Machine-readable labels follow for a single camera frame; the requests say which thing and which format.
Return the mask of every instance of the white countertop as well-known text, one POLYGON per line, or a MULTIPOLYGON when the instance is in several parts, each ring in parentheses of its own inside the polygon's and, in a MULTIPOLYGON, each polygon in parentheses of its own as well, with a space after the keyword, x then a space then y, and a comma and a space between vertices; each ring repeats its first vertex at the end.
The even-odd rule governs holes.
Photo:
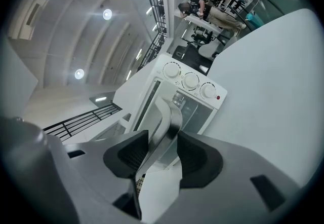
POLYGON ((324 34, 310 10, 274 20, 215 59, 228 91, 204 135, 248 147, 305 185, 323 156, 324 34))

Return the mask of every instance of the white wall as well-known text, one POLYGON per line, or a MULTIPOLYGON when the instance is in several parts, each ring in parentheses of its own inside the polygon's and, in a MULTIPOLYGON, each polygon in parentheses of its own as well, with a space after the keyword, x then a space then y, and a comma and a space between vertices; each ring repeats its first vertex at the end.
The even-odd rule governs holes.
POLYGON ((46 88, 34 92, 24 113, 24 120, 41 128, 48 127, 71 117, 94 110, 89 100, 99 93, 115 91, 113 86, 68 86, 46 88))
POLYGON ((28 70, 11 47, 8 39, 0 35, 0 115, 21 117, 37 85, 36 77, 28 70))

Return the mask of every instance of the black plastic part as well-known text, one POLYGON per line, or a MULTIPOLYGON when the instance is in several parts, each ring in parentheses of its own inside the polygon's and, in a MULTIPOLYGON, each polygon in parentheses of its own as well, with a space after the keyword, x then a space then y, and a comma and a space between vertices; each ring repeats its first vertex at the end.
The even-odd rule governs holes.
POLYGON ((85 155, 85 152, 83 152, 82 150, 76 150, 76 151, 71 151, 71 152, 67 153, 67 155, 70 158, 74 158, 74 157, 79 157, 79 156, 85 155))
POLYGON ((103 155, 105 165, 120 178, 134 178, 148 152, 148 130, 111 147, 103 155))
POLYGON ((254 187, 257 189, 262 200, 267 205, 269 211, 275 210, 285 202, 284 196, 280 193, 276 186, 265 175, 259 175, 250 178, 254 187))
POLYGON ((180 131, 177 153, 182 165, 180 188, 203 188, 223 169, 223 158, 217 149, 180 131))
POLYGON ((120 196, 113 203, 113 206, 115 206, 116 208, 122 210, 123 212, 129 214, 134 218, 137 218, 139 220, 142 219, 142 212, 138 201, 138 196, 136 193, 136 184, 134 180, 132 180, 131 192, 120 196))

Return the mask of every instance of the gray surface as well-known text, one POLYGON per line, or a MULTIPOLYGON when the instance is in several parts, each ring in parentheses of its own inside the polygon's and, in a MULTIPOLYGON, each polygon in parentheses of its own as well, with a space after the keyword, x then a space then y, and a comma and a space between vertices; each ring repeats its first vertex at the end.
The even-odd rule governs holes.
POLYGON ((190 133, 223 157, 221 173, 202 189, 182 189, 158 223, 260 223, 271 213, 250 178, 265 175, 285 198, 299 190, 285 174, 254 151, 190 133))
POLYGON ((68 192, 80 223, 138 223, 111 203, 127 192, 130 179, 116 177, 104 164, 103 154, 111 146, 138 132, 63 146, 61 141, 48 136, 56 168, 68 192), (81 149, 86 154, 70 159, 68 151, 81 149))

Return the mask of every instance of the oven glass door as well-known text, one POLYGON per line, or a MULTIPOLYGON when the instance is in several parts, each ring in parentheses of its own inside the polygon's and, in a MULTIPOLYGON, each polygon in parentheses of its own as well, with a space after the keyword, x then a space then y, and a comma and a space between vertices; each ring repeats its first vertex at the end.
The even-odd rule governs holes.
MULTIPOLYGON (((211 107, 204 105, 181 91, 176 92, 172 102, 181 111, 182 131, 200 134, 205 122, 210 121, 210 117, 214 116, 214 110, 211 107)), ((165 169, 177 157, 177 139, 175 138, 166 152, 157 160, 155 167, 165 169)))

